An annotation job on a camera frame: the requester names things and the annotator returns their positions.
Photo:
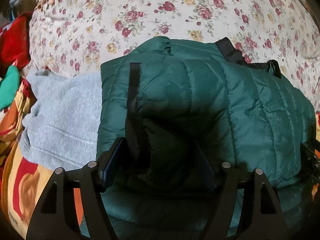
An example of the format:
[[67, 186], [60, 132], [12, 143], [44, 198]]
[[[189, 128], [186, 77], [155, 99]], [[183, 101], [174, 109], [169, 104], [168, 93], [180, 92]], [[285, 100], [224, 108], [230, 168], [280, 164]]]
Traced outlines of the white floral quilt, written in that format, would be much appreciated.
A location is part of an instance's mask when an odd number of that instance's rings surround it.
[[249, 63], [277, 60], [319, 110], [319, 29], [299, 0], [46, 0], [29, 24], [31, 61], [23, 73], [95, 72], [155, 36], [227, 37]]

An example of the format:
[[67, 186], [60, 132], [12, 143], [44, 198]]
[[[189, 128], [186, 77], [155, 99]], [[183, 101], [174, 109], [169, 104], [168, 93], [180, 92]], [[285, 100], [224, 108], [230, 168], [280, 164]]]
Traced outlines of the red garment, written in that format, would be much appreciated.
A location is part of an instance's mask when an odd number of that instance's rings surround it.
[[29, 22], [32, 12], [18, 16], [10, 28], [1, 33], [1, 77], [4, 77], [10, 65], [21, 71], [29, 62]]

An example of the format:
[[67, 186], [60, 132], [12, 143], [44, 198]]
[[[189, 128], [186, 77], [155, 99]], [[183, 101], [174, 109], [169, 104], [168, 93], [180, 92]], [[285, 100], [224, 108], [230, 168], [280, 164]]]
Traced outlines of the dark green quilted jacket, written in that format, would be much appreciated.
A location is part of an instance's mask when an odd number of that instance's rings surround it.
[[101, 65], [97, 156], [129, 133], [101, 195], [119, 239], [197, 239], [220, 199], [221, 163], [260, 168], [289, 239], [311, 239], [311, 102], [276, 61], [247, 63], [230, 40], [152, 38]]

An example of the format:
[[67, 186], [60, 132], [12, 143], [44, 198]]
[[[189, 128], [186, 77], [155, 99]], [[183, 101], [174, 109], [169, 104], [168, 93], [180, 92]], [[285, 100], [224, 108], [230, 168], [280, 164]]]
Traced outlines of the orange patterned fleece blanket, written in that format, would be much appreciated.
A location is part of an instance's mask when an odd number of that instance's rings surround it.
[[1, 118], [1, 211], [23, 238], [39, 197], [52, 171], [27, 161], [21, 154], [22, 120], [36, 99], [23, 79], [14, 100]]

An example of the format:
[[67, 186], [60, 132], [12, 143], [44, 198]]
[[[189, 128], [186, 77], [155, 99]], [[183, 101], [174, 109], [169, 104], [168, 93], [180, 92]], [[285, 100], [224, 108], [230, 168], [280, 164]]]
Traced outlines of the bright green garment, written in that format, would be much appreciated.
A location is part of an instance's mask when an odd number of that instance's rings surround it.
[[10, 106], [20, 86], [20, 74], [16, 66], [9, 66], [7, 73], [1, 80], [0, 110]]

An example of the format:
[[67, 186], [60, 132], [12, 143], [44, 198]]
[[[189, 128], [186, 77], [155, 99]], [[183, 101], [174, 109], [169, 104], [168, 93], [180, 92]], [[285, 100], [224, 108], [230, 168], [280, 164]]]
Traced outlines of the light grey sweatshirt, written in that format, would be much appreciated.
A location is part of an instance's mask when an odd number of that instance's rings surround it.
[[22, 120], [23, 157], [50, 170], [67, 171], [94, 160], [102, 104], [100, 74], [65, 78], [32, 70], [27, 81], [36, 102]]

